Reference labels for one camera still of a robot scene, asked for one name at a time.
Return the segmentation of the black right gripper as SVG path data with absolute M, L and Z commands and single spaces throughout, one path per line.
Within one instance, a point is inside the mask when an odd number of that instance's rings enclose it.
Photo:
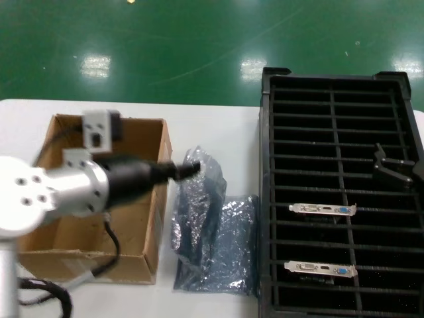
M 380 143 L 375 144 L 373 165 L 373 179 L 392 188 L 411 188 L 413 179 L 424 181 L 424 161 L 389 158 Z

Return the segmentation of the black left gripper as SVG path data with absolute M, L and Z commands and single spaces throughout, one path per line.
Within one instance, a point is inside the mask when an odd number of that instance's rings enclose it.
M 108 156 L 101 158 L 101 168 L 106 173 L 109 195 L 105 207 L 114 208 L 130 203 L 152 191 L 158 184 L 186 180 L 201 169 L 200 161 L 181 164 L 151 162 L 133 156 Z

